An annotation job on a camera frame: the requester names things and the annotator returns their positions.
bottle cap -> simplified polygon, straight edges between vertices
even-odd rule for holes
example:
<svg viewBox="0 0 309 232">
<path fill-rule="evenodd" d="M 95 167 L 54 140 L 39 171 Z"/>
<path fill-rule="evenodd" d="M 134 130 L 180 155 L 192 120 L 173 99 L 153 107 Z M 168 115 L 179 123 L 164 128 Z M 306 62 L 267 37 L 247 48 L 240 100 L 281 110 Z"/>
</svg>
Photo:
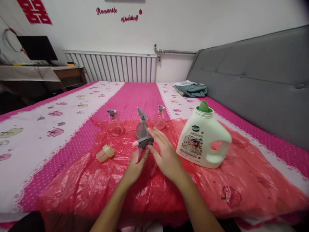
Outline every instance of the bottle cap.
<svg viewBox="0 0 309 232">
<path fill-rule="evenodd" d="M 137 108 L 137 116 L 141 116 L 141 122 L 143 121 L 143 123 L 144 123 L 144 121 L 145 120 L 147 120 L 148 118 L 146 117 L 146 115 L 145 115 L 145 113 L 142 111 L 142 109 L 141 108 Z"/>
<path fill-rule="evenodd" d="M 112 157 L 114 153 L 114 150 L 109 145 L 105 145 L 102 147 L 102 150 L 96 154 L 96 158 L 102 163 L 108 157 Z"/>
<path fill-rule="evenodd" d="M 207 101 L 201 101 L 200 106 L 198 107 L 198 110 L 204 113 L 209 113 L 209 107 Z"/>
<path fill-rule="evenodd" d="M 165 110 L 165 107 L 162 105 L 159 105 L 159 112 L 162 112 L 163 110 Z"/>
<path fill-rule="evenodd" d="M 110 109 L 110 110 L 108 110 L 107 112 L 109 113 L 109 116 L 110 116 L 111 118 L 114 117 L 115 114 L 117 113 L 117 111 L 116 111 L 116 110 L 113 110 L 113 109 Z"/>
</svg>

decoration on wall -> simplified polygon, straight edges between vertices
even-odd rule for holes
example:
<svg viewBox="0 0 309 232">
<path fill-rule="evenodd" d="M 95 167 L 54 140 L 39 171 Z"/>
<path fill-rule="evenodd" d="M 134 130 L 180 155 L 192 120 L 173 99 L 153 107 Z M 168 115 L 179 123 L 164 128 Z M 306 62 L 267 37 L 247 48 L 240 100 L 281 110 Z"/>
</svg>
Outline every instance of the decoration on wall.
<svg viewBox="0 0 309 232">
<path fill-rule="evenodd" d="M 41 0 L 17 0 L 31 24 L 52 24 Z"/>
<path fill-rule="evenodd" d="M 124 22 L 126 22 L 126 21 L 137 21 L 138 20 L 138 15 L 136 15 L 135 17 L 133 16 L 133 15 L 129 15 L 128 17 L 122 17 L 121 18 L 121 21 L 124 23 Z"/>
<path fill-rule="evenodd" d="M 107 10 L 101 10 L 99 7 L 97 8 L 97 14 L 108 14 L 108 13 L 117 13 L 117 9 L 116 8 L 112 8 L 112 9 L 107 9 Z"/>
</svg>

white radiator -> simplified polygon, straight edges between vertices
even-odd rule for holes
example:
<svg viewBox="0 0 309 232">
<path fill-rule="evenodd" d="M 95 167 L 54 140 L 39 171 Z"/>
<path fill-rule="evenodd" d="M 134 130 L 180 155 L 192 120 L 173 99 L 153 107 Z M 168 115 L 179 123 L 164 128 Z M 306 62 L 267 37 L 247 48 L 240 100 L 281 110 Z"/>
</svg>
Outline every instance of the white radiator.
<svg viewBox="0 0 309 232">
<path fill-rule="evenodd" d="M 87 82 L 155 82 L 156 54 L 63 51 L 70 62 L 85 67 Z"/>
</svg>

upholstered headboard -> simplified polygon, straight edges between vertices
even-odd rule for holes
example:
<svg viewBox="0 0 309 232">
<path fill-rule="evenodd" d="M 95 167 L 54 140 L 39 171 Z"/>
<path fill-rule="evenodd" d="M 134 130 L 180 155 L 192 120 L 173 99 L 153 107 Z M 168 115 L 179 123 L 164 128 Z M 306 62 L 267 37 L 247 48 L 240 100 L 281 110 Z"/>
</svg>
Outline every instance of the upholstered headboard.
<svg viewBox="0 0 309 232">
<path fill-rule="evenodd" d="M 309 25 L 198 51 L 187 80 L 243 119 L 309 150 Z"/>
</svg>

desk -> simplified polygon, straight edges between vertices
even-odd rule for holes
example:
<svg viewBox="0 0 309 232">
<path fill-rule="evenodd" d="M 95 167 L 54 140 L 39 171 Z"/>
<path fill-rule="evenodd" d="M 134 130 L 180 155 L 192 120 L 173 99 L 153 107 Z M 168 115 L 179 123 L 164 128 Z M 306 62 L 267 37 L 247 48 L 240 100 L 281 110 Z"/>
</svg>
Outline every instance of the desk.
<svg viewBox="0 0 309 232">
<path fill-rule="evenodd" d="M 64 79 L 79 77 L 85 84 L 84 68 L 77 66 L 10 66 L 0 65 L 0 81 L 49 81 L 60 82 L 64 92 L 67 91 L 62 83 Z"/>
</svg>

